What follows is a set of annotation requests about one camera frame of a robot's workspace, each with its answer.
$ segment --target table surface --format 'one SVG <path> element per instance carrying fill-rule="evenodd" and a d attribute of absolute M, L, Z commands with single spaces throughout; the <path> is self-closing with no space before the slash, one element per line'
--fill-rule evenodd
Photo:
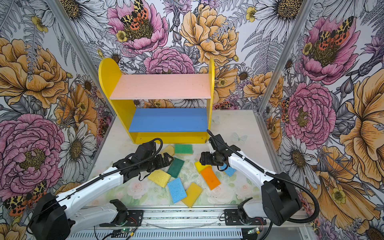
<path fill-rule="evenodd" d="M 238 146 L 248 157 L 267 169 L 273 170 L 264 142 L 261 138 L 255 116 L 252 110 L 216 110 L 212 114 L 211 131 L 221 134 L 228 145 Z M 137 145 L 133 144 L 124 130 L 121 122 L 116 119 L 96 160 L 90 178 L 97 176 L 112 166 L 113 162 L 135 152 Z M 203 189 L 195 205 L 237 205 L 243 200 L 254 197 L 261 199 L 261 192 L 249 179 L 236 171 L 231 177 L 213 171 L 221 184 L 210 191 L 203 177 L 197 172 L 194 162 L 198 161 L 201 152 L 209 151 L 207 144 L 193 144 L 194 153 L 191 156 L 175 155 L 185 163 L 179 177 L 185 189 L 194 182 Z M 137 177 L 111 189 L 90 206 L 102 205 L 112 199 L 121 200 L 126 206 L 169 206 L 174 205 L 168 187 L 162 188 L 148 179 L 139 181 Z M 185 206 L 181 201 L 175 205 Z"/>

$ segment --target orange sponge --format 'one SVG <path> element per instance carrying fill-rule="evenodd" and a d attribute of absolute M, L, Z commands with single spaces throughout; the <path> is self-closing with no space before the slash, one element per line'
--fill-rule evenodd
<path fill-rule="evenodd" d="M 203 176 L 210 190 L 213 190 L 215 187 L 221 184 L 221 182 L 217 179 L 215 173 L 213 172 L 212 167 L 207 167 L 200 173 L 201 176 Z"/>

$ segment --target black cable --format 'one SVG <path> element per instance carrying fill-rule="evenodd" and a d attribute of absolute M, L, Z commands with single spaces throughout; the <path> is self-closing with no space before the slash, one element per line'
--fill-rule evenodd
<path fill-rule="evenodd" d="M 93 231 L 95 232 L 95 237 L 96 237 L 96 239 L 99 240 L 99 238 L 97 237 L 97 234 L 96 234 L 96 225 L 93 226 Z"/>
<path fill-rule="evenodd" d="M 256 163 L 254 163 L 252 160 L 248 159 L 247 157 L 243 156 L 242 154 L 240 154 L 239 152 L 231 149 L 231 147 L 229 147 L 226 143 L 220 141 L 219 139 L 217 139 L 213 133 L 207 129 L 207 133 L 217 142 L 221 143 L 223 146 L 225 146 L 227 149 L 231 150 L 234 154 L 236 154 L 237 156 L 243 158 L 244 160 L 246 160 L 249 164 L 251 164 L 252 166 L 254 166 L 257 170 L 259 170 L 260 172 L 264 172 L 264 169 L 261 168 L 259 165 L 257 165 Z M 304 218 L 304 219 L 294 219 L 294 218 L 288 218 L 287 221 L 289 222 L 293 222 L 293 223 L 308 223 L 308 222 L 311 222 L 311 221 L 314 221 L 317 216 L 319 215 L 320 213 L 320 205 L 319 205 L 319 202 L 317 201 L 316 197 L 311 193 L 311 191 L 307 188 L 305 188 L 304 186 L 298 184 L 297 182 L 294 182 L 292 180 L 288 180 L 288 179 L 284 179 L 280 176 L 278 176 L 277 174 L 273 174 L 273 173 L 270 173 L 270 172 L 265 172 L 265 175 L 267 176 L 270 176 L 270 177 L 273 177 L 273 178 L 276 178 L 280 181 L 284 181 L 286 183 L 289 183 L 289 184 L 292 184 L 294 185 L 295 187 L 298 187 L 299 189 L 301 189 L 302 191 L 304 191 L 306 194 L 309 195 L 309 197 L 312 199 L 313 201 L 313 205 L 314 205 L 314 211 L 313 211 L 313 214 L 307 218 Z"/>
<path fill-rule="evenodd" d="M 104 179 L 105 177 L 107 177 L 107 176 L 109 176 L 109 175 L 115 174 L 115 173 L 117 173 L 117 172 L 121 172 L 122 170 L 128 169 L 128 168 L 130 168 L 130 167 L 135 167 L 135 166 L 137 166 L 137 165 L 143 164 L 143 163 L 147 162 L 148 160 L 154 158 L 154 157 L 160 152 L 161 148 L 163 147 L 163 141 L 162 141 L 160 138 L 155 138 L 155 139 L 153 139 L 152 141 L 150 141 L 150 142 L 152 142 L 152 143 L 154 144 L 155 149 L 156 149 L 155 141 L 159 141 L 159 142 L 160 142 L 160 147 L 159 147 L 159 149 L 156 150 L 156 152 L 155 152 L 154 154 L 152 154 L 151 156 L 147 157 L 146 159 L 143 159 L 143 160 L 141 160 L 141 161 L 139 161 L 139 162 L 137 162 L 137 163 L 133 163 L 133 164 L 127 166 L 127 167 L 123 167 L 123 168 L 121 168 L 121 169 L 116 169 L 116 170 L 107 172 L 107 173 L 105 173 L 105 174 L 100 174 L 97 178 L 93 179 L 92 181 L 90 181 L 90 182 L 84 184 L 83 186 L 80 186 L 80 187 L 76 188 L 76 190 L 75 190 L 73 193 L 71 193 L 70 195 L 66 196 L 65 198 L 60 199 L 59 201 L 57 201 L 57 202 L 51 204 L 49 207 L 47 207 L 46 209 L 44 209 L 43 211 L 41 211 L 39 214 L 37 214 L 36 216 L 34 216 L 34 217 L 30 220 L 30 222 L 28 223 L 28 227 L 27 227 L 27 229 L 31 226 L 33 220 L 34 220 L 37 216 L 40 216 L 42 213 L 44 213 L 45 211 L 47 211 L 48 209 L 50 209 L 51 207 L 53 207 L 55 204 L 58 204 L 59 202 L 63 201 L 64 199 L 70 199 L 71 196 L 72 196 L 73 194 L 75 194 L 75 193 L 77 193 L 77 192 L 83 190 L 83 189 L 86 188 L 86 187 L 89 187 L 90 185 L 94 184 L 95 182 L 97 182 L 97 181 L 100 180 L 100 179 Z"/>
<path fill-rule="evenodd" d="M 219 169 L 218 165 L 216 165 L 216 167 L 217 167 L 217 170 L 219 170 L 220 172 L 224 172 L 228 168 L 228 165 L 222 170 Z"/>
<path fill-rule="evenodd" d="M 268 230 L 266 231 L 265 235 L 264 235 L 260 240 L 264 240 L 264 239 L 268 236 L 269 232 L 270 232 L 271 229 L 272 229 L 272 225 L 273 225 L 273 223 L 271 222 L 271 223 L 269 224 Z"/>

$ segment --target butterfly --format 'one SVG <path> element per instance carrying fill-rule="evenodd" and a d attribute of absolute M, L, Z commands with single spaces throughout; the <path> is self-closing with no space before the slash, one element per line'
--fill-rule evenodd
<path fill-rule="evenodd" d="M 47 193 L 46 189 L 47 182 L 42 181 L 32 190 L 32 192 L 29 192 L 26 195 L 14 196 L 6 199 L 4 201 L 4 206 L 10 210 L 9 215 L 11 217 L 18 217 L 23 214 L 27 207 L 28 209 L 33 209 L 40 198 Z"/>
<path fill-rule="evenodd" d="M 319 49 L 324 51 L 329 45 L 341 45 L 349 37 L 349 30 L 353 24 L 354 16 L 349 17 L 347 20 L 333 30 L 332 32 L 321 31 L 319 32 Z"/>
<path fill-rule="evenodd" d="M 281 102 L 281 121 L 284 123 L 289 123 L 289 116 L 288 116 L 288 107 L 289 107 L 289 98 Z"/>
<path fill-rule="evenodd" d="M 216 110 L 218 110 L 218 109 L 230 109 L 231 107 L 232 107 L 232 105 L 228 101 L 224 101 L 222 103 L 216 103 L 214 105 L 214 109 L 216 109 Z"/>
<path fill-rule="evenodd" d="M 239 135 L 237 135 L 237 133 L 232 133 L 232 141 L 238 145 L 244 145 L 245 144 L 245 141 L 247 140 L 248 136 L 245 135 L 245 136 L 242 136 L 242 137 L 239 137 Z"/>
<path fill-rule="evenodd" d="M 133 9 L 131 15 L 121 17 L 120 21 L 127 29 L 138 30 L 140 24 L 143 24 L 143 20 L 148 19 L 148 9 L 144 7 L 142 0 L 135 0 Z"/>

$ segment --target wire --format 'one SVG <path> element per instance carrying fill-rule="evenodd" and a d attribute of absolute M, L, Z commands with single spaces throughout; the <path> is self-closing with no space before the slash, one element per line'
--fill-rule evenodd
<path fill-rule="evenodd" d="M 236 154 L 237 156 L 243 158 L 244 160 L 246 160 L 249 164 L 251 164 L 252 166 L 254 166 L 257 170 L 259 170 L 260 172 L 264 172 L 264 169 L 261 168 L 259 165 L 257 165 L 256 163 L 254 163 L 252 160 L 248 159 L 246 156 L 240 154 L 239 152 L 233 150 L 231 147 L 229 147 L 226 143 L 222 142 L 221 140 L 217 139 L 213 133 L 207 129 L 207 132 L 208 134 L 217 142 L 221 143 L 223 146 L 225 146 L 227 149 L 231 150 L 234 154 Z M 311 222 L 311 221 L 314 221 L 317 216 L 319 215 L 320 213 L 320 205 L 319 205 L 319 202 L 317 201 L 317 198 L 311 193 L 311 191 L 307 188 L 305 188 L 304 186 L 298 184 L 297 182 L 294 182 L 292 180 L 288 180 L 288 179 L 285 179 L 285 178 L 282 178 L 280 177 L 279 175 L 277 174 L 273 174 L 273 173 L 270 173 L 270 172 L 265 172 L 264 173 L 265 175 L 267 176 L 270 176 L 270 177 L 273 177 L 273 178 L 276 178 L 280 181 L 283 181 L 283 182 L 286 182 L 286 183 L 289 183 L 289 184 L 292 184 L 294 185 L 295 187 L 298 187 L 299 189 L 301 189 L 302 191 L 304 191 L 306 194 L 309 195 L 309 197 L 312 199 L 313 201 L 313 205 L 314 205 L 314 211 L 313 211 L 313 214 L 307 218 L 304 218 L 304 219 L 294 219 L 294 218 L 288 218 L 287 221 L 289 222 L 293 222 L 293 223 L 308 223 L 308 222 Z"/>
<path fill-rule="evenodd" d="M 206 223 L 206 224 L 203 224 L 203 225 L 200 225 L 200 226 L 195 226 L 195 227 L 167 228 L 167 227 L 162 227 L 162 226 L 159 226 L 159 225 L 155 225 L 155 224 L 151 224 L 151 223 L 146 222 L 146 224 L 148 224 L 148 225 L 150 225 L 150 226 L 154 226 L 154 227 L 158 227 L 158 228 L 162 228 L 162 229 L 169 229 L 169 230 L 180 230 L 180 229 L 199 228 L 199 227 L 210 226 L 210 225 L 215 224 L 215 223 L 217 223 L 217 221 L 215 221 L 215 222 L 211 222 L 211 223 Z"/>
<path fill-rule="evenodd" d="M 260 240 L 264 240 L 264 239 L 268 236 L 269 232 L 270 232 L 271 229 L 272 229 L 272 225 L 273 225 L 273 223 L 270 222 L 269 227 L 268 227 L 268 230 L 266 231 L 265 235 L 264 235 Z"/>
<path fill-rule="evenodd" d="M 91 180 L 91 181 L 85 183 L 84 185 L 80 185 L 78 188 L 76 188 L 76 190 L 75 190 L 73 193 L 71 193 L 70 195 L 68 195 L 68 196 L 66 196 L 66 197 L 64 197 L 64 198 L 62 198 L 62 199 L 60 199 L 60 200 L 58 200 L 57 202 L 51 204 L 49 207 L 47 207 L 46 209 L 44 209 L 43 211 L 41 211 L 39 214 L 37 214 L 36 216 L 34 216 L 34 217 L 30 220 L 30 222 L 28 223 L 28 227 L 27 227 L 27 229 L 31 227 L 31 224 L 32 224 L 33 220 L 34 220 L 37 216 L 40 216 L 42 213 L 44 213 L 45 211 L 47 211 L 48 209 L 50 209 L 50 208 L 53 207 L 54 205 L 58 204 L 59 202 L 63 201 L 64 199 L 70 199 L 71 196 L 72 196 L 73 194 L 75 194 L 75 193 L 77 193 L 77 192 L 79 192 L 79 191 L 85 189 L 86 187 L 89 187 L 90 185 L 94 184 L 94 183 L 97 182 L 98 180 L 103 180 L 105 177 L 107 177 L 107 176 L 109 176 L 109 175 L 112 175 L 112 174 L 115 174 L 115 173 L 117 173 L 117 172 L 121 172 L 122 170 L 125 170 L 125 169 L 128 169 L 128 168 L 135 167 L 135 166 L 137 166 L 137 165 L 143 164 L 143 163 L 147 162 L 148 160 L 154 158 L 154 157 L 160 152 L 161 148 L 163 147 L 163 141 L 162 141 L 160 138 L 155 138 L 155 139 L 153 139 L 152 141 L 149 141 L 149 142 L 152 142 L 152 143 L 154 144 L 155 149 L 156 149 L 155 141 L 159 141 L 159 142 L 160 142 L 160 146 L 159 146 L 159 149 L 157 149 L 156 152 L 155 152 L 154 154 L 150 155 L 150 156 L 147 157 L 146 159 L 143 159 L 143 160 L 141 160 L 141 161 L 139 161 L 139 162 L 137 162 L 137 163 L 133 163 L 133 164 L 127 166 L 127 167 L 123 167 L 123 168 L 121 168 L 121 169 L 116 169 L 116 170 L 107 172 L 107 173 L 105 173 L 105 174 L 100 174 L 97 178 L 95 178 L 95 179 L 93 179 L 93 180 Z"/>
<path fill-rule="evenodd" d="M 95 232 L 95 237 L 96 237 L 96 239 L 99 240 L 99 238 L 97 237 L 97 234 L 96 234 L 96 225 L 93 226 L 93 231 Z"/>
<path fill-rule="evenodd" d="M 224 220 L 221 220 L 221 216 L 222 216 L 223 214 L 225 214 L 225 213 L 222 213 L 222 214 L 220 215 L 220 217 L 218 217 L 218 220 L 219 220 L 219 221 L 222 221 L 222 222 L 225 221 L 225 218 L 224 218 Z"/>
<path fill-rule="evenodd" d="M 228 168 L 228 165 L 227 165 L 224 169 L 222 169 L 222 170 L 220 170 L 220 169 L 218 168 L 218 165 L 216 165 L 216 167 L 217 167 L 217 170 L 219 170 L 220 172 L 224 172 L 224 171 Z"/>

